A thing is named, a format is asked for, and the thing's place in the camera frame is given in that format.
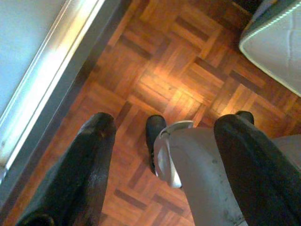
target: wall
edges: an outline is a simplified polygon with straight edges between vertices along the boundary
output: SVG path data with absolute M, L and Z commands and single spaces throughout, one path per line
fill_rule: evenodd
M 65 0 L 0 0 L 0 116 Z

